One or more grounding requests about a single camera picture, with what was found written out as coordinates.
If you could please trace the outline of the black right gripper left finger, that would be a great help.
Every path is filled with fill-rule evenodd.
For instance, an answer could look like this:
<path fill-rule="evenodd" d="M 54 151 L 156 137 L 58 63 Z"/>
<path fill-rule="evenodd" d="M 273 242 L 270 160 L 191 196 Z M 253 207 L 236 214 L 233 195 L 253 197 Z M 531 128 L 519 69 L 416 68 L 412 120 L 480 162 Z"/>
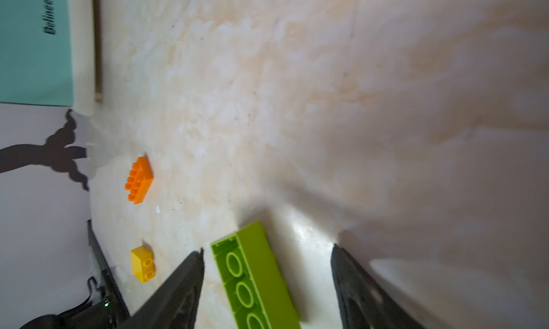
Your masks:
<path fill-rule="evenodd" d="M 204 281 L 204 250 L 191 252 L 122 328 L 193 329 Z"/>

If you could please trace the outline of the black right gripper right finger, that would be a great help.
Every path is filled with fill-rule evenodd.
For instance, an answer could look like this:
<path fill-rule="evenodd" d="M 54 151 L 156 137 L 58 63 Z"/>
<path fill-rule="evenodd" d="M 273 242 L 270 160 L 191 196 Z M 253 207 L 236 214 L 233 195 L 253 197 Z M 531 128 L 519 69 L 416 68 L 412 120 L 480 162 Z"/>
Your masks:
<path fill-rule="evenodd" d="M 334 245 L 331 269 L 344 329 L 422 328 L 344 248 Z"/>

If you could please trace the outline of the yellow lego brick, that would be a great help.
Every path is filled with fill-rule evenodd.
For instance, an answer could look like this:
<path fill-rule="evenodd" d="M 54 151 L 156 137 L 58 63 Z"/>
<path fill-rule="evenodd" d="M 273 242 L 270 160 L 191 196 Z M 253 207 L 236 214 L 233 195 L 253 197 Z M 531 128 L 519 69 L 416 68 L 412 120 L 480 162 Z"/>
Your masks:
<path fill-rule="evenodd" d="M 134 276 L 141 283 L 146 283 L 156 276 L 154 254 L 145 246 L 131 250 L 130 259 Z"/>

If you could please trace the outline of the long green lego brick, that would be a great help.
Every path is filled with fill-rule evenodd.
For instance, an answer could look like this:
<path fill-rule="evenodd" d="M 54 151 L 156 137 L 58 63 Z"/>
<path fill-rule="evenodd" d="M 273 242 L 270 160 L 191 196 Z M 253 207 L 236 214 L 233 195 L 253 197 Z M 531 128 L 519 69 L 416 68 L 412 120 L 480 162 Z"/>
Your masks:
<path fill-rule="evenodd" d="M 210 247 L 238 328 L 300 327 L 300 316 L 260 222 Z"/>

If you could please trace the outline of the orange lego brick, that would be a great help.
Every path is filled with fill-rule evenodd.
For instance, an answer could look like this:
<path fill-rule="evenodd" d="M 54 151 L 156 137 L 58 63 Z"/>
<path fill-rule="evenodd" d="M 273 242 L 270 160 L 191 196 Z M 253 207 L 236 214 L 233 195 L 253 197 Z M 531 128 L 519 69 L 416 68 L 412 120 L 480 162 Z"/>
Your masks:
<path fill-rule="evenodd" d="M 124 185 L 128 192 L 130 203 L 142 203 L 154 180 L 150 162 L 146 156 L 137 158 L 132 164 L 127 181 Z"/>

